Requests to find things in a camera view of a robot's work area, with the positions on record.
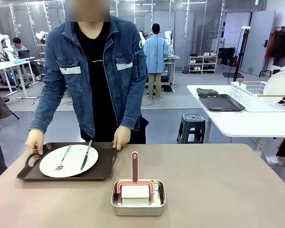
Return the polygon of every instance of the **laptop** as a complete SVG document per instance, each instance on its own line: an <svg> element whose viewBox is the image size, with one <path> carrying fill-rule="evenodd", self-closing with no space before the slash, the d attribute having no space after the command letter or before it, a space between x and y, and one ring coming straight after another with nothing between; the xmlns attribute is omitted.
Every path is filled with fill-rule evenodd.
<svg viewBox="0 0 285 228"><path fill-rule="evenodd" d="M19 59L30 58L29 50L18 51Z"/></svg>

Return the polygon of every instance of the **shoe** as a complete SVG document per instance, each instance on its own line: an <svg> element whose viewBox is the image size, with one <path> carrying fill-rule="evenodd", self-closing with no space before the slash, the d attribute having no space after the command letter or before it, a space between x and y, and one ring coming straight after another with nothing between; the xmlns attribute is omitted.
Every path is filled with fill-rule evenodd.
<svg viewBox="0 0 285 228"><path fill-rule="evenodd" d="M276 157L272 160L272 162L273 162L274 164L278 164L279 161L285 162L285 158L284 158L284 157L276 156Z"/></svg>

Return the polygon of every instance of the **butter knife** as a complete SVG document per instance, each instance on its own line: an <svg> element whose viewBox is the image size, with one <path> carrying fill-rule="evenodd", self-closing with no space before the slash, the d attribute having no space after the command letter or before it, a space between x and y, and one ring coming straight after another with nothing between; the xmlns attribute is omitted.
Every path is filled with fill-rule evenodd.
<svg viewBox="0 0 285 228"><path fill-rule="evenodd" d="M86 165L86 160L87 160L87 158L88 158L88 154L89 154L91 145L92 145L92 140L89 142L89 146L88 146L87 151L86 151L86 153L85 153L85 159L84 159L84 162L82 163L82 166L81 166L81 169L80 169L80 170L83 170L84 167L85 167L85 165Z"/></svg>

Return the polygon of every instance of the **man's right hand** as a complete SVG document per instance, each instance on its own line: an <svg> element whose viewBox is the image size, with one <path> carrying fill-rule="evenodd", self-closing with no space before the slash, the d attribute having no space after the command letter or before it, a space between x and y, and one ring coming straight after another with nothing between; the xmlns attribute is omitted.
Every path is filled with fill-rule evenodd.
<svg viewBox="0 0 285 228"><path fill-rule="evenodd" d="M28 139L25 143L28 148L28 152L34 153L35 147L37 147L38 153L43 154L43 141L44 134L42 131L30 130L28 134Z"/></svg>

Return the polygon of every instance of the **man in denim jacket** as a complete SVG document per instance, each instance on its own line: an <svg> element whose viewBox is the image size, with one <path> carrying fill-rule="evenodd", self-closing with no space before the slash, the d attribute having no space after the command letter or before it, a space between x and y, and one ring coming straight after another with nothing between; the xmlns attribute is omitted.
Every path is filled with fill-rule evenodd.
<svg viewBox="0 0 285 228"><path fill-rule="evenodd" d="M85 141L145 143L141 103L146 63L136 26L109 16L106 1L74 0L77 21L47 37L46 76L26 145L43 153L44 133L66 91L71 93Z"/></svg>

